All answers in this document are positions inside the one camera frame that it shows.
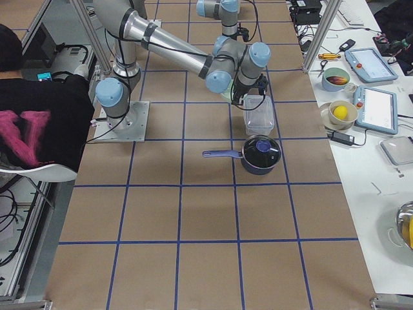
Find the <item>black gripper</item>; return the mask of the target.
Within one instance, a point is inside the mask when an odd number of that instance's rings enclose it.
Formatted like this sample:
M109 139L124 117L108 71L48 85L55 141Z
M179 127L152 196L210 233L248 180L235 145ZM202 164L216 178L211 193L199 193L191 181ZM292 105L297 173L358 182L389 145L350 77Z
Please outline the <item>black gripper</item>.
M246 85L239 80L238 77L235 78L232 86L230 87L230 101L232 105L240 105L241 99L248 94L251 88L256 88L257 82L253 82L251 85Z

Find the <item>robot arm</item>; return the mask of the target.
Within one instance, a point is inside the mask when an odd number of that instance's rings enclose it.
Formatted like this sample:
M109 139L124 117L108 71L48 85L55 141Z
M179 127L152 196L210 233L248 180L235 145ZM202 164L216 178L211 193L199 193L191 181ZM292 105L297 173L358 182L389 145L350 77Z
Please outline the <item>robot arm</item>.
M115 39L113 71L122 78L140 73L136 47L141 47L197 74L213 93L228 90L235 106L240 106L253 88L262 96L267 91L268 81L262 71L268 65L271 51L263 42L246 45L237 41L238 1L197 2L199 16L217 19L222 25L222 34L211 54L149 21L144 1L94 1L94 8L98 20Z
M238 14L241 9L241 1L236 0L198 0L196 3L196 12L201 17L208 17L221 21L222 35L231 39L237 40L242 37L242 40L250 42L256 32L259 22L259 14L255 2L247 1L254 7L256 18L254 32L250 36L247 28L242 27L238 21Z

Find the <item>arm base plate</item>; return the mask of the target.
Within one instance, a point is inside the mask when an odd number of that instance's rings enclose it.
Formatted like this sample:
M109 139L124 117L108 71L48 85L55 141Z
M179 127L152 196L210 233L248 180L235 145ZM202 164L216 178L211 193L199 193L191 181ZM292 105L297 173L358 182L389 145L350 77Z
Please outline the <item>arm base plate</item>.
M149 101L131 101L126 118L114 130L111 130L106 113L101 107L99 118L103 118L103 121L96 122L92 143L144 142L149 108ZM116 125L113 119L110 119L110 124Z

